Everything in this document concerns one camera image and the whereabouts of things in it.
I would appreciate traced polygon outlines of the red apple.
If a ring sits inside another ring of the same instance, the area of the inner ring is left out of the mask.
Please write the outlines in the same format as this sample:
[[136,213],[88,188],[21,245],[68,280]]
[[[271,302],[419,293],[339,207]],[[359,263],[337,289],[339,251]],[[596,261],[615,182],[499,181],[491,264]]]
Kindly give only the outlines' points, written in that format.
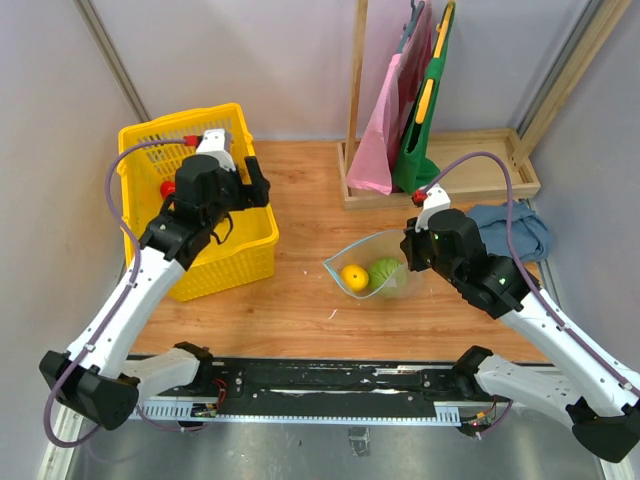
[[176,190],[176,184],[173,181],[165,181],[160,186],[160,193],[163,199],[172,195]]

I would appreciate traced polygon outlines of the green cabbage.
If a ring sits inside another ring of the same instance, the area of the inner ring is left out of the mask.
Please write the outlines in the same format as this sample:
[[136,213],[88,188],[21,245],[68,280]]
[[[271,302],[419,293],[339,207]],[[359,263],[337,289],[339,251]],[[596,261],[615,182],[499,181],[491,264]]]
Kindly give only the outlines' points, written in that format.
[[403,263],[393,257],[384,257],[375,260],[367,269],[369,274],[369,289],[375,291],[381,288],[402,266]]

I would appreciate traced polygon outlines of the wooden rack tray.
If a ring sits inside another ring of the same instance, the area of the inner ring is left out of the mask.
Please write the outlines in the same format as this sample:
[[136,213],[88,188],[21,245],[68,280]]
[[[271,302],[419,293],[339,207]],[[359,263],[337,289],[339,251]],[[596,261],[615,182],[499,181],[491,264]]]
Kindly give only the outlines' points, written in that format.
[[[531,199],[541,188],[530,154],[551,127],[592,61],[632,5],[630,1],[591,1],[581,14],[558,59],[552,65],[527,113],[524,125],[510,128],[435,133],[429,141],[435,163],[442,169],[462,154],[487,150],[501,155],[513,182],[517,199]],[[405,193],[384,195],[352,189],[347,185],[348,169],[359,145],[356,138],[368,3],[355,8],[351,60],[351,87],[346,138],[336,144],[340,194],[347,210],[407,207]],[[452,170],[444,179],[444,189],[458,204],[503,201],[507,187],[500,168],[491,159],[471,159]]]

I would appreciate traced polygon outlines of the yellow mango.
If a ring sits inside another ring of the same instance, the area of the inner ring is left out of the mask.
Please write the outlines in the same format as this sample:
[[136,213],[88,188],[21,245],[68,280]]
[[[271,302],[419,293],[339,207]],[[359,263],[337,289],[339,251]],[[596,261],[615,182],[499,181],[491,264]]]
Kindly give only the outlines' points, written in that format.
[[346,287],[354,293],[363,292],[368,288],[369,274],[363,267],[359,265],[346,265],[341,270],[340,275]]

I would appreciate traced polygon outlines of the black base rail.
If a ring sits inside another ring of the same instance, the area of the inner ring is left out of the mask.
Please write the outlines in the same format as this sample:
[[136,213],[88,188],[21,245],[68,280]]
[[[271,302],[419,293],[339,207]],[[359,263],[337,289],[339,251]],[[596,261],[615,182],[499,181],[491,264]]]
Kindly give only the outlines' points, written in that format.
[[172,387],[179,419],[346,425],[452,424],[451,406],[494,398],[458,380],[447,362],[218,358],[199,391]]

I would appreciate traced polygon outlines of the yellow plastic basket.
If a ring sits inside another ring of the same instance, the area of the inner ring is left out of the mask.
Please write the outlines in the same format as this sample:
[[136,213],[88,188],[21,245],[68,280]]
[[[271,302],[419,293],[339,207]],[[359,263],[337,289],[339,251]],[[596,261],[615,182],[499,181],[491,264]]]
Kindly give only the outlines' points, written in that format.
[[[176,112],[155,120],[134,124],[119,132],[119,150],[159,139],[201,135],[210,129],[224,129],[231,136],[229,151],[242,181],[250,181],[245,158],[253,156],[253,137],[237,103]],[[132,232],[141,236],[147,224],[158,215],[163,203],[161,184],[174,179],[175,171],[194,150],[181,145],[163,145],[138,150],[117,168],[120,176],[122,218]],[[169,291],[180,302],[270,277],[275,270],[275,245],[279,231],[270,206],[231,214],[215,233],[228,235],[218,246],[211,242]]]

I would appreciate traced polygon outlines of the dark red hanging bag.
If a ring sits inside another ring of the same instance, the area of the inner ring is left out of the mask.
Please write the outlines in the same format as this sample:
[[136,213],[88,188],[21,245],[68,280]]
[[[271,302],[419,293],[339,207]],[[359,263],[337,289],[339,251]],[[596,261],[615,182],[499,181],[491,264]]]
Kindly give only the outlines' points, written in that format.
[[418,5],[422,8],[404,45],[398,70],[399,108],[404,121],[416,100],[431,58],[432,5],[430,1],[420,1]]

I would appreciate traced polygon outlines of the green hanging bag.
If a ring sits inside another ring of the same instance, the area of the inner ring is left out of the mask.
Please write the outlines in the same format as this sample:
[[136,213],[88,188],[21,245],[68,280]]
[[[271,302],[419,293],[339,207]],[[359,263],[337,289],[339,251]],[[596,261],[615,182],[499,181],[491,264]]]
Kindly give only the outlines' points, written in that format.
[[392,174],[395,186],[407,194],[429,184],[440,173],[439,167],[427,157],[427,149],[455,12],[456,2],[449,1],[437,28],[435,47],[407,122]]

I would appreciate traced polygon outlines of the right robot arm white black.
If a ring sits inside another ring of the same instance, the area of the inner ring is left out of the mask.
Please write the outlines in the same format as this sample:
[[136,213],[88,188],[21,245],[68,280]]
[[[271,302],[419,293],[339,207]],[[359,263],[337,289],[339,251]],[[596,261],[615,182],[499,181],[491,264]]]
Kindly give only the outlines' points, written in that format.
[[400,248],[412,271],[431,269],[471,306],[526,337],[562,373],[553,380],[472,346],[454,364],[466,400],[507,398],[566,426],[589,452],[621,462],[639,442],[639,375],[604,351],[514,259],[487,252],[477,224],[457,209],[408,220]]

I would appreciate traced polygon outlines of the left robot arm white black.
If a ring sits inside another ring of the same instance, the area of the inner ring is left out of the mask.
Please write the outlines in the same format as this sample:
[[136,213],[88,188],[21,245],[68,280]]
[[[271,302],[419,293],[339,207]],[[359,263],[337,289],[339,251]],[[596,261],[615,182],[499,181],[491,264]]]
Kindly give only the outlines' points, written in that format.
[[39,370],[50,400],[105,430],[122,425],[139,403],[173,387],[207,393],[214,383],[211,353],[180,342],[163,355],[129,359],[129,351],[160,300],[211,243],[232,213],[265,207],[270,183],[258,160],[244,160],[250,181],[208,154],[187,157],[175,174],[175,191],[134,240],[130,273],[87,329],[63,352],[47,352]]

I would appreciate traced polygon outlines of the blue crumpled cloth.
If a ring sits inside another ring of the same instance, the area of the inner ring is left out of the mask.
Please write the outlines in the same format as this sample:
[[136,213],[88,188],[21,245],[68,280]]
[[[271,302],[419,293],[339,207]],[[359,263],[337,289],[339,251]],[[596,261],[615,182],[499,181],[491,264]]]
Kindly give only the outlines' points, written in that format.
[[[523,263],[540,262],[548,258],[553,236],[542,219],[524,202],[512,203],[511,238]],[[511,257],[507,243],[507,204],[476,205],[467,212],[480,232],[489,253]]]

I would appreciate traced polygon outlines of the pink hanging bag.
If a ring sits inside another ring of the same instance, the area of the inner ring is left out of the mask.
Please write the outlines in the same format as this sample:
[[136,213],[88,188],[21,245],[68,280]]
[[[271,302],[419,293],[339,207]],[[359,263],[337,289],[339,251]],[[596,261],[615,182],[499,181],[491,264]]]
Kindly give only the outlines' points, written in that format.
[[392,168],[399,149],[399,67],[401,55],[391,57],[377,102],[347,173],[347,185],[390,195]]

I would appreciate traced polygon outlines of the clear zip top bag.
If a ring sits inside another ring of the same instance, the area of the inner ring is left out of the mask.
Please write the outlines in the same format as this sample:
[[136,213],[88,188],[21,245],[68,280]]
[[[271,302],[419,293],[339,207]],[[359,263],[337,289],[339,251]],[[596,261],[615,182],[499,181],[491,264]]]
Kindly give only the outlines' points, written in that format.
[[386,230],[347,246],[324,261],[333,280],[356,299],[403,299],[418,293],[420,273],[409,270],[402,230]]

